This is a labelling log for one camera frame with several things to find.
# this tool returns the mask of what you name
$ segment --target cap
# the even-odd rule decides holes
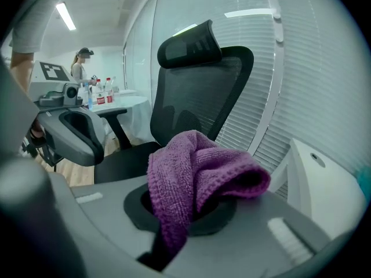
[[[90,56],[94,55],[94,52],[87,47],[83,47],[81,50],[79,50],[76,55],[84,55],[86,58],[90,58]]]

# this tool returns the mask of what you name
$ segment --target glass wall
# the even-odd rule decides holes
[[[296,138],[356,175],[371,162],[366,42],[338,0],[278,1],[285,33],[283,81],[254,157],[273,171]]]
[[[272,16],[227,17],[225,14],[268,8],[268,0],[158,0],[152,36],[152,99],[157,90],[157,50],[160,44],[190,25],[211,19],[220,47],[246,46],[254,54],[251,76],[217,138],[217,142],[224,147],[248,149],[263,114],[272,81]]]
[[[126,40],[126,83],[152,103],[151,41],[156,0],[148,0]]]

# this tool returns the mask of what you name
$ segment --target ceiling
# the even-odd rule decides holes
[[[76,26],[69,31],[55,10],[45,31],[42,51],[49,57],[84,46],[123,45],[123,29],[135,0],[61,0]]]

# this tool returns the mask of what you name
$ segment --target person's arm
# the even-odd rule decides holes
[[[12,51],[10,72],[20,87],[27,92],[28,82],[34,66],[34,53],[17,53]]]
[[[37,0],[14,26],[10,43],[13,48],[10,69],[25,92],[34,65],[34,53],[41,49],[46,26],[58,1]]]

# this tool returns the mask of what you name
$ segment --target microfiber cloth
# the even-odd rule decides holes
[[[150,155],[148,187],[162,240],[174,257],[187,240],[194,213],[211,197],[251,198],[265,192],[270,175],[245,151],[219,147],[192,130]]]

